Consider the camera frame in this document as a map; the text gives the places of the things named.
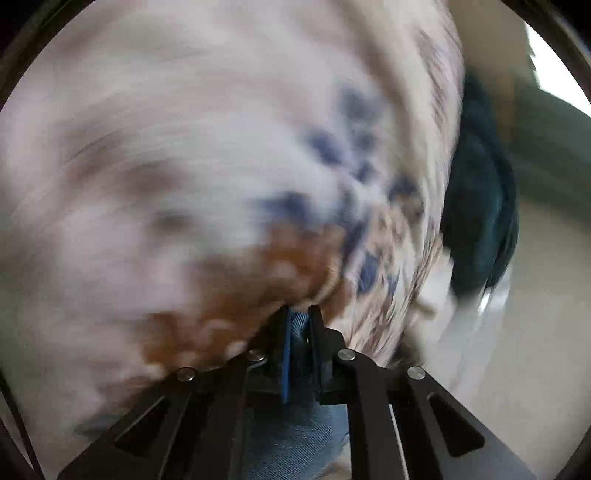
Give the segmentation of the blue denim jeans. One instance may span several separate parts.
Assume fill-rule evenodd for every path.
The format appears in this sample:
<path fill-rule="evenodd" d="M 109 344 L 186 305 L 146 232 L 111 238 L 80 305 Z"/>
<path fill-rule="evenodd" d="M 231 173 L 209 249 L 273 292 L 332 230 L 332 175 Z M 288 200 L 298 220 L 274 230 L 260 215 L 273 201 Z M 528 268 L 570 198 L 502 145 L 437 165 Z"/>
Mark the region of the blue denim jeans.
<path fill-rule="evenodd" d="M 315 399 L 304 331 L 308 314 L 290 311 L 290 365 L 283 376 L 287 402 L 252 408 L 245 441 L 245 479 L 315 479 L 349 440 L 346 406 L 322 406 Z"/>

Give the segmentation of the dark green cloth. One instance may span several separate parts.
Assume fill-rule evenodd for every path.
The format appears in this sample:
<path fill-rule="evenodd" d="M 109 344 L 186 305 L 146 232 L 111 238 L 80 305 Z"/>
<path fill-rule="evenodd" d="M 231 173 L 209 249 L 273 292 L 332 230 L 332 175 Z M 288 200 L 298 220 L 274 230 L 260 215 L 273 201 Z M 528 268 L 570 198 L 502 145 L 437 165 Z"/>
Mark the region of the dark green cloth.
<path fill-rule="evenodd" d="M 518 194 L 489 95 L 473 73 L 464 81 L 441 231 L 454 261 L 451 285 L 456 297 L 496 287 L 517 246 Z"/>

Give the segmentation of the floral fleece blanket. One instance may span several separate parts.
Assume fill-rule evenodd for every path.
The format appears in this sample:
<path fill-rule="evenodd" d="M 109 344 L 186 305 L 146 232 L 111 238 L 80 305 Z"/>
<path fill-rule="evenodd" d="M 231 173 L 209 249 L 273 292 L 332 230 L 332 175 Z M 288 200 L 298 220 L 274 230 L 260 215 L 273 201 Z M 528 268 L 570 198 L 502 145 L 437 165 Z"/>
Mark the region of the floral fleece blanket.
<path fill-rule="evenodd" d="M 387 364 L 440 256 L 444 1 L 96 1 L 1 112 L 1 368 L 55 475 L 171 371 L 322 308 Z"/>

